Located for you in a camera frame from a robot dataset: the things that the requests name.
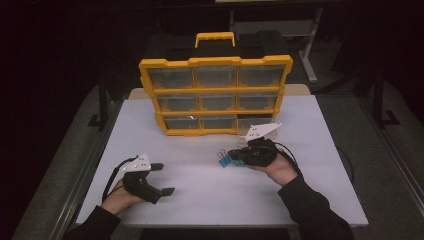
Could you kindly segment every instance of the white tabletop surface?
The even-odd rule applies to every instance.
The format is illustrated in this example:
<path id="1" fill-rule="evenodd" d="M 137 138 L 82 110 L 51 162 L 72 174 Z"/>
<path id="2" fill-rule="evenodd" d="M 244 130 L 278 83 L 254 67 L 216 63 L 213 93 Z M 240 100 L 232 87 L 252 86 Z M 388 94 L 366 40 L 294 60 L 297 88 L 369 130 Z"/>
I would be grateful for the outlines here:
<path id="1" fill-rule="evenodd" d="M 278 140 L 295 155 L 305 181 L 326 196 L 334 212 L 352 226 L 368 224 L 314 96 L 285 96 L 277 121 Z M 82 223 L 101 197 L 123 160 L 147 153 L 152 163 L 149 184 L 175 187 L 156 205 L 142 203 L 120 215 L 121 224 L 142 227 L 292 226 L 277 195 L 280 187 L 265 174 L 218 163 L 220 149 L 236 148 L 238 136 L 165 136 L 154 120 L 150 100 L 126 100 L 110 136 L 77 223 Z M 115 179 L 123 177 L 120 172 Z"/>

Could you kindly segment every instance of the cable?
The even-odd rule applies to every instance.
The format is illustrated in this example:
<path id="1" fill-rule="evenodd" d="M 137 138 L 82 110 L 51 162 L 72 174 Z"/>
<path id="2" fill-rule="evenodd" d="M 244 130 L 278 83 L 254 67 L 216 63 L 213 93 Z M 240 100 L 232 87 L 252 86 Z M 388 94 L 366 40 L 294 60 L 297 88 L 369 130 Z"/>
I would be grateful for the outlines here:
<path id="1" fill-rule="evenodd" d="M 118 174 L 118 171 L 122 167 L 122 165 L 124 165 L 127 162 L 132 162 L 137 158 L 138 158 L 138 155 L 135 158 L 128 158 L 127 160 L 121 162 L 115 169 L 113 169 L 112 175 L 110 176 L 109 181 L 106 184 L 105 190 L 103 191 L 102 202 L 104 202 L 105 199 L 109 196 L 110 193 L 108 194 L 108 192 L 109 192 L 110 186 L 112 185 L 113 180 L 115 180 L 115 177 Z"/>
<path id="2" fill-rule="evenodd" d="M 110 194 L 112 194 L 112 193 L 114 193 L 116 190 L 119 190 L 119 189 L 121 189 L 121 188 L 123 188 L 124 187 L 124 185 L 122 185 L 122 186 L 120 186 L 120 187 L 117 187 L 117 188 L 115 188 L 115 189 L 113 189 L 108 195 L 107 195 L 107 197 L 109 197 L 110 196 Z"/>
<path id="3" fill-rule="evenodd" d="M 279 145 L 279 146 L 282 146 L 284 149 L 286 149 L 289 153 L 290 153 L 290 155 L 291 155 L 291 157 L 293 158 L 293 161 L 296 163 L 296 165 L 297 165 L 297 161 L 296 161 L 296 158 L 294 157 L 294 155 L 293 155 L 293 153 L 290 151 L 290 149 L 288 148 L 288 147 L 286 147 L 286 146 L 284 146 L 283 144 L 281 144 L 281 143 L 276 143 L 276 142 L 274 142 L 275 144 L 277 144 L 277 145 Z"/>
<path id="4" fill-rule="evenodd" d="M 347 162 L 349 163 L 349 167 L 350 167 L 350 172 L 351 172 L 351 175 L 352 175 L 352 177 L 351 177 L 351 179 L 350 179 L 350 182 L 352 183 L 352 185 L 353 185 L 353 183 L 354 183 L 354 181 L 355 181 L 355 171 L 354 171 L 354 169 L 353 169 L 353 164 L 352 164 L 352 162 L 350 161 L 350 158 L 347 156 L 347 154 L 340 148 L 340 147 L 338 147 L 337 145 L 335 145 L 336 146 L 336 149 L 337 149 L 337 151 L 339 151 L 339 152 L 341 152 L 342 153 L 342 155 L 346 158 L 346 160 L 347 160 Z"/>

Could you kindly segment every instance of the handheld controller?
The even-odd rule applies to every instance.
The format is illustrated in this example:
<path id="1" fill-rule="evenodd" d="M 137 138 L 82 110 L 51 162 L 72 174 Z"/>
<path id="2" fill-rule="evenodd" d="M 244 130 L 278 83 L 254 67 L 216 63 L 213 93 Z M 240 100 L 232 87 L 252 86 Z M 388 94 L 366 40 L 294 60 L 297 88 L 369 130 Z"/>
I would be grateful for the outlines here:
<path id="1" fill-rule="evenodd" d="M 162 163 L 151 164 L 147 154 L 143 154 L 141 157 L 137 156 L 135 158 L 125 160 L 117 168 L 115 168 L 103 193 L 103 201 L 107 197 L 107 192 L 109 191 L 110 185 L 112 184 L 119 168 L 125 163 L 127 164 L 122 168 L 122 170 L 125 171 L 122 181 L 125 190 L 132 195 L 142 198 L 147 202 L 156 204 L 161 197 L 171 196 L 174 192 L 175 188 L 163 188 L 162 190 L 158 190 L 148 184 L 146 178 L 150 171 L 162 170 L 164 165 Z"/>
<path id="2" fill-rule="evenodd" d="M 276 159 L 277 154 L 280 154 L 287 159 L 297 174 L 302 176 L 302 172 L 300 171 L 294 156 L 292 155 L 293 158 L 290 157 L 286 152 L 279 150 L 276 147 L 276 144 L 279 143 L 275 143 L 270 139 L 265 139 L 264 137 L 266 134 L 272 132 L 281 125 L 281 122 L 252 125 L 245 136 L 247 147 L 230 150 L 228 151 L 228 155 L 232 160 L 243 161 L 245 165 L 267 167 Z"/>

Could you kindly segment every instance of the carrying handle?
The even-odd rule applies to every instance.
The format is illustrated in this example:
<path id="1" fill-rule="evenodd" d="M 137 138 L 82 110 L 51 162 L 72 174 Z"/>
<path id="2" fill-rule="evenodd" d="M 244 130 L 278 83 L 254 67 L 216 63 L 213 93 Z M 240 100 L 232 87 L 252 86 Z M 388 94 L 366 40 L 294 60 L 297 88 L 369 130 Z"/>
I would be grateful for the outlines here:
<path id="1" fill-rule="evenodd" d="M 233 47 L 236 46 L 233 32 L 198 33 L 196 36 L 196 45 L 194 45 L 194 47 L 197 48 L 200 40 L 226 40 L 226 39 L 231 39 L 233 43 Z"/>

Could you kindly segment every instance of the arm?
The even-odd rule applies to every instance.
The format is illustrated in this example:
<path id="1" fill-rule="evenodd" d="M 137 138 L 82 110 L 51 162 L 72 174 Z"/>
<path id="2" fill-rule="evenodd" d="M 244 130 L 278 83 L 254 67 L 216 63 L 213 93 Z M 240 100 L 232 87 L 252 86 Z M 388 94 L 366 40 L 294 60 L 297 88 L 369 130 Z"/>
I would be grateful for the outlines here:
<path id="1" fill-rule="evenodd" d="M 105 199 L 102 205 L 96 206 L 83 224 L 72 229 L 64 236 L 64 240 L 103 240 L 110 239 L 121 219 L 119 213 L 143 199 L 131 195 L 123 188 L 122 180 Z"/>
<path id="2" fill-rule="evenodd" d="M 278 154 L 267 167 L 249 167 L 266 173 L 282 186 L 278 194 L 289 210 L 290 217 L 299 224 L 303 240 L 354 239 L 349 224 L 330 209 L 328 200 L 312 190 L 283 156 Z"/>

